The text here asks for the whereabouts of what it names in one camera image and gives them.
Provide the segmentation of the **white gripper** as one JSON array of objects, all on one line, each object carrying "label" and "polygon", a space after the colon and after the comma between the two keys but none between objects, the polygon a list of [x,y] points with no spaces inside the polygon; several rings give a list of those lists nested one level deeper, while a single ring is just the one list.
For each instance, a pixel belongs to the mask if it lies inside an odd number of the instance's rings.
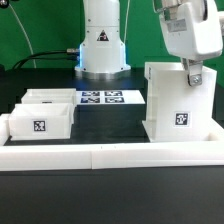
[{"label": "white gripper", "polygon": [[191,87],[202,84],[202,60],[221,55],[223,49],[215,0],[153,0],[166,49],[182,58]]}]

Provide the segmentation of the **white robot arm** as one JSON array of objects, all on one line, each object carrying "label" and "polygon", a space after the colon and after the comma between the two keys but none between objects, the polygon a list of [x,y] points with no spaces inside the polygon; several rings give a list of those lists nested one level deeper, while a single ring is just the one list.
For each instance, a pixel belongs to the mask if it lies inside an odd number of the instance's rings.
[{"label": "white robot arm", "polygon": [[[125,42],[120,39],[120,1],[83,0],[85,38],[79,47],[78,74],[110,79],[128,71]],[[202,66],[221,55],[224,11],[215,0],[152,0],[169,54],[181,59],[188,84],[202,83]]]}]

